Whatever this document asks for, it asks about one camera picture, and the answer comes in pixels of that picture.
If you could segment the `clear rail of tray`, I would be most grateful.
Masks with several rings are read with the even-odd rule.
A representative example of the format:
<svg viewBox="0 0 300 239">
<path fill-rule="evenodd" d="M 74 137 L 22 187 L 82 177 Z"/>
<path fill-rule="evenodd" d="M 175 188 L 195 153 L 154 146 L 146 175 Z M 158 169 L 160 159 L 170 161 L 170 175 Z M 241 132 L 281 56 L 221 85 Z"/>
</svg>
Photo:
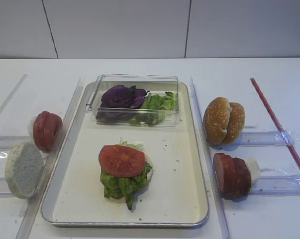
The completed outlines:
<svg viewBox="0 0 300 239">
<path fill-rule="evenodd" d="M 63 119 L 63 124 L 61 129 L 58 131 L 56 135 L 56 141 L 54 146 L 52 147 L 51 152 L 48 155 L 46 160 L 46 164 L 42 170 L 42 173 L 38 179 L 34 195 L 31 199 L 28 200 L 28 208 L 25 211 L 24 218 L 19 227 L 18 233 L 16 235 L 16 239 L 27 239 L 30 235 L 32 226 L 34 224 L 35 218 L 37 216 L 38 210 L 41 205 L 41 201 L 43 199 L 46 187 L 50 180 L 50 176 L 54 170 L 58 155 L 61 151 L 63 141 L 67 136 L 67 131 L 71 125 L 73 115 L 75 113 L 78 101 L 80 100 L 82 90 L 84 88 L 84 80 L 79 79 L 76 85 L 76 89 L 66 111 L 66 114 Z"/>
<path fill-rule="evenodd" d="M 192 78 L 190 78 L 190 91 L 196 120 L 195 126 L 197 127 L 198 132 L 197 141 L 202 147 L 202 149 L 200 150 L 200 161 L 203 170 L 205 190 L 207 198 L 209 200 L 210 214 L 214 214 L 215 216 L 217 216 L 217 225 L 219 227 L 221 238 L 229 239 L 231 238 L 230 231 L 224 212 L 223 201 L 217 189 L 217 178 L 213 169 L 211 153 L 204 132 L 198 94 Z"/>
</svg>

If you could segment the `white bread bun half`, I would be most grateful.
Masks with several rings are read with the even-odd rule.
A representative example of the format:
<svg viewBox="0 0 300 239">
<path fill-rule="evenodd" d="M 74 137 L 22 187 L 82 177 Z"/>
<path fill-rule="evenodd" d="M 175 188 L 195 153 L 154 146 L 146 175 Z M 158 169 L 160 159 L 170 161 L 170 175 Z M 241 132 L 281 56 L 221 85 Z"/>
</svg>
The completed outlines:
<svg viewBox="0 0 300 239">
<path fill-rule="evenodd" d="M 29 199 L 44 167 L 39 149 L 32 142 L 17 144 L 10 151 L 5 165 L 5 180 L 19 199 Z"/>
</svg>

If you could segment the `clear channel upper left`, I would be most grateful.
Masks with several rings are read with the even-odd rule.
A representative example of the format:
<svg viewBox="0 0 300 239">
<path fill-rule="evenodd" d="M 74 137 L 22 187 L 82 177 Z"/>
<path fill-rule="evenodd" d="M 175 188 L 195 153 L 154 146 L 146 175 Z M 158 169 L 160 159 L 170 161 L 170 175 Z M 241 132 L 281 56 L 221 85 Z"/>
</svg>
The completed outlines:
<svg viewBox="0 0 300 239">
<path fill-rule="evenodd" d="M 26 141 L 32 141 L 32 138 L 30 136 L 0 136 L 0 150 L 13 148 Z"/>
</svg>

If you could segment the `sesame bun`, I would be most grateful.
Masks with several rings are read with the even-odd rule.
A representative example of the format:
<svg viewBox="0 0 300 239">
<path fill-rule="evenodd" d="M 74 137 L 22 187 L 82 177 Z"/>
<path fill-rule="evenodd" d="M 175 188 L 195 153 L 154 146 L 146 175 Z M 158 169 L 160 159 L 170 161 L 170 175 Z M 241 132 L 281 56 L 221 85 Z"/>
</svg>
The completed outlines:
<svg viewBox="0 0 300 239">
<path fill-rule="evenodd" d="M 229 123 L 227 126 L 227 134 L 222 144 L 228 145 L 235 142 L 240 136 L 245 126 L 245 109 L 240 103 L 229 103 L 231 106 L 231 113 Z"/>
<path fill-rule="evenodd" d="M 221 143 L 227 135 L 231 106 L 229 100 L 224 97 L 217 97 L 207 106 L 203 124 L 206 138 L 211 144 Z"/>
</svg>

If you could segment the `clear rail left of tray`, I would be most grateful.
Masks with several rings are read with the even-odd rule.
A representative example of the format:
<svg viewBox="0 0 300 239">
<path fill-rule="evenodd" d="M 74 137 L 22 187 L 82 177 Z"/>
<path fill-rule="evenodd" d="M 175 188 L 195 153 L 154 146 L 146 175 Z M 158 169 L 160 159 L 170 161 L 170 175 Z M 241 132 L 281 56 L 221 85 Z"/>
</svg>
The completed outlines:
<svg viewBox="0 0 300 239">
<path fill-rule="evenodd" d="M 30 235 L 32 226 L 34 224 L 35 218 L 37 216 L 38 210 L 41 205 L 41 201 L 43 199 L 46 187 L 50 180 L 50 176 L 54 170 L 58 155 L 61 151 L 63 141 L 67 136 L 67 131 L 71 125 L 73 115 L 75 113 L 78 101 L 80 100 L 82 90 L 84 88 L 84 80 L 79 79 L 76 85 L 76 89 L 66 111 L 66 114 L 63 119 L 63 124 L 61 129 L 58 131 L 56 135 L 56 141 L 54 146 L 52 147 L 51 152 L 48 155 L 46 160 L 46 164 L 42 170 L 42 173 L 38 179 L 34 195 L 31 199 L 28 200 L 28 208 L 25 211 L 24 218 L 19 227 L 18 233 L 16 235 L 16 239 L 27 239 Z"/>
</svg>

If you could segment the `sesame bun right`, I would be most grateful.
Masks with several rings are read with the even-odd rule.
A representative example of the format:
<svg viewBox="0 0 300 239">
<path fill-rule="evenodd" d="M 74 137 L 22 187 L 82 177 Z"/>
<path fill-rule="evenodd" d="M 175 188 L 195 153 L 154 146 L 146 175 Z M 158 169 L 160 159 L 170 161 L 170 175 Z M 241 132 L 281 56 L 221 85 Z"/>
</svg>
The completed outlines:
<svg viewBox="0 0 300 239">
<path fill-rule="evenodd" d="M 245 109 L 240 103 L 229 103 L 231 106 L 231 113 L 229 123 L 227 126 L 227 134 L 222 144 L 228 145 L 235 142 L 240 136 L 245 126 Z"/>
</svg>

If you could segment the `white pusher block right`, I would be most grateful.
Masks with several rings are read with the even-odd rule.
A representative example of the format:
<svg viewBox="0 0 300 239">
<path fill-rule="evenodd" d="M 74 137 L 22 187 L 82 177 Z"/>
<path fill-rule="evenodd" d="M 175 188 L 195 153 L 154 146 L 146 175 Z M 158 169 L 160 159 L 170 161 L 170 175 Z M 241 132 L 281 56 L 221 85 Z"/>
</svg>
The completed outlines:
<svg viewBox="0 0 300 239">
<path fill-rule="evenodd" d="M 248 166 L 250 171 L 251 185 L 253 185 L 261 176 L 261 171 L 258 162 L 255 158 L 248 158 L 248 160 L 246 161 L 246 165 Z"/>
</svg>

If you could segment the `green lettuce in container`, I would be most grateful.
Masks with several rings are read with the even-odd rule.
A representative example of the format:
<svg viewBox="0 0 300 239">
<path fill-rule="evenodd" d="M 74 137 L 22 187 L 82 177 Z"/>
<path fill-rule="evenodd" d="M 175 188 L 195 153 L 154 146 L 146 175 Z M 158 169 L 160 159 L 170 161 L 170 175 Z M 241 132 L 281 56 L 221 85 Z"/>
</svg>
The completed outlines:
<svg viewBox="0 0 300 239">
<path fill-rule="evenodd" d="M 175 106 L 175 95 L 172 92 L 165 92 L 164 96 L 149 93 L 140 107 L 141 112 L 129 121 L 132 125 L 156 125 L 165 119 L 165 113 L 158 110 L 173 111 Z"/>
</svg>

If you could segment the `clear plastic container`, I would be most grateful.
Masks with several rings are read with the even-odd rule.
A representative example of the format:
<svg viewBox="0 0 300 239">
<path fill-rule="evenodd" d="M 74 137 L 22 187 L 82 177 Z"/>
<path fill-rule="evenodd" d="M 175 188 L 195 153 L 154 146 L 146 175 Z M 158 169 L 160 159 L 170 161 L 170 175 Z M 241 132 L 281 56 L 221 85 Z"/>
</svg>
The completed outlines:
<svg viewBox="0 0 300 239">
<path fill-rule="evenodd" d="M 132 125 L 129 121 L 120 121 L 116 123 L 105 123 L 96 120 L 97 113 L 109 110 L 110 112 L 130 112 L 134 113 L 134 117 L 142 109 L 115 109 L 115 108 L 101 108 L 101 97 L 110 88 L 116 85 L 124 85 L 125 87 L 136 86 L 138 89 L 144 89 L 151 94 L 158 94 L 164 96 L 165 92 L 172 92 L 175 95 L 175 106 L 173 111 L 158 110 L 159 113 L 165 113 L 165 119 L 159 124 L 152 126 L 173 127 L 176 124 L 177 114 L 179 111 L 178 91 L 179 81 L 176 76 L 155 76 L 155 75 L 126 75 L 126 74 L 103 74 L 98 76 L 95 83 L 93 83 L 90 97 L 86 104 L 86 110 L 90 111 L 98 124 L 116 124 L 116 125 Z M 133 125 L 133 126 L 150 126 L 147 124 Z"/>
</svg>

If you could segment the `tomato slice on bun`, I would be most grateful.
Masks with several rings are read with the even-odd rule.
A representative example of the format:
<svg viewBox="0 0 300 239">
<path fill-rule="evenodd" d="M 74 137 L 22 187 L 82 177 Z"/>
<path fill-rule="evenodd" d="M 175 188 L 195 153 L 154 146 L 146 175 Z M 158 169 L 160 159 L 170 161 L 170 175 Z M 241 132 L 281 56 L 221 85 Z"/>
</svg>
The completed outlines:
<svg viewBox="0 0 300 239">
<path fill-rule="evenodd" d="M 145 154 L 121 145 L 105 145 L 99 153 L 102 170 L 114 177 L 135 177 L 145 168 Z"/>
</svg>

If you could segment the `clear rail right of tray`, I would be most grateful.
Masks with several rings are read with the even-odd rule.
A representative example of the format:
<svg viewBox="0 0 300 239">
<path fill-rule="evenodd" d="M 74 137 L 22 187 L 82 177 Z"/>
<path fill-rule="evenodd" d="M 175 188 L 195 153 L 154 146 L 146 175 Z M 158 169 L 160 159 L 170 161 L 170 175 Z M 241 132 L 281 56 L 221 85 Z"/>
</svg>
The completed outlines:
<svg viewBox="0 0 300 239">
<path fill-rule="evenodd" d="M 190 91 L 196 120 L 195 126 L 197 127 L 198 132 L 197 141 L 202 147 L 202 149 L 200 150 L 200 161 L 203 170 L 205 190 L 207 198 L 209 200 L 210 214 L 214 214 L 215 216 L 217 216 L 217 225 L 219 227 L 221 238 L 229 239 L 231 238 L 230 231 L 224 212 L 223 201 L 217 189 L 217 178 L 213 169 L 211 153 L 204 132 L 198 94 L 192 78 L 190 78 Z"/>
</svg>

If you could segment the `sesame bun left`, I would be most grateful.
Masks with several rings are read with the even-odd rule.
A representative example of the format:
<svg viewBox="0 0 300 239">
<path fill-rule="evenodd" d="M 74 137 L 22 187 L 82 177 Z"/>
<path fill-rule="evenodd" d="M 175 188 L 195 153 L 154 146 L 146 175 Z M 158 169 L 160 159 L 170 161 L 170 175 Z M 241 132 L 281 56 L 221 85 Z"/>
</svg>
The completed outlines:
<svg viewBox="0 0 300 239">
<path fill-rule="evenodd" d="M 231 106 L 229 100 L 224 97 L 217 97 L 207 106 L 203 124 L 206 138 L 211 144 L 221 143 L 227 135 Z"/>
</svg>

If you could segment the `pink meat patty slice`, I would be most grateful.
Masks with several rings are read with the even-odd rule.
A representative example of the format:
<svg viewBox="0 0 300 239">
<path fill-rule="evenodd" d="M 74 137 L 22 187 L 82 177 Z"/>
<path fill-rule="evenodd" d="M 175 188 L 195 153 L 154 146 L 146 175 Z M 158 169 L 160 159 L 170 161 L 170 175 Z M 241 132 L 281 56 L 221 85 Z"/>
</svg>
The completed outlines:
<svg viewBox="0 0 300 239">
<path fill-rule="evenodd" d="M 228 195 L 233 188 L 233 159 L 227 154 L 216 153 L 213 156 L 213 166 L 216 172 L 220 193 L 224 196 Z"/>
</svg>

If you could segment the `tomato slice back left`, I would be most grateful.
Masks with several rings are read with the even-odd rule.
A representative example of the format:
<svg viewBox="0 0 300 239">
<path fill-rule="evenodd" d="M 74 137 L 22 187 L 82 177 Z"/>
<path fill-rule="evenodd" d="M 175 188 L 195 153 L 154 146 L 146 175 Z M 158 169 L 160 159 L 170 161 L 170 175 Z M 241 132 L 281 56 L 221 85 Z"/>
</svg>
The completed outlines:
<svg viewBox="0 0 300 239">
<path fill-rule="evenodd" d="M 47 121 L 45 124 L 45 137 L 46 137 L 46 143 L 47 143 L 47 149 L 51 150 L 54 140 L 55 140 L 55 135 L 57 134 L 59 128 L 62 125 L 62 120 L 61 118 L 54 114 L 50 113 L 47 117 Z"/>
</svg>

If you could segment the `metal baking tray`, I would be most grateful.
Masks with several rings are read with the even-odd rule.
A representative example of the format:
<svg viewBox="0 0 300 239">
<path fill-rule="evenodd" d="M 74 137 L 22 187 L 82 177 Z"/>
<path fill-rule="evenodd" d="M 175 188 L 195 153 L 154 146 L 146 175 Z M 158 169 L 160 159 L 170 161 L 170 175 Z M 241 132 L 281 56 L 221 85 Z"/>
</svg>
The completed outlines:
<svg viewBox="0 0 300 239">
<path fill-rule="evenodd" d="M 209 205 L 200 164 L 187 86 L 179 83 L 173 127 L 103 125 L 86 111 L 88 84 L 41 206 L 57 227 L 193 228 L 208 219 Z M 149 184 L 135 196 L 132 210 L 123 199 L 107 199 L 100 182 L 98 154 L 120 141 L 141 144 L 152 163 Z"/>
</svg>

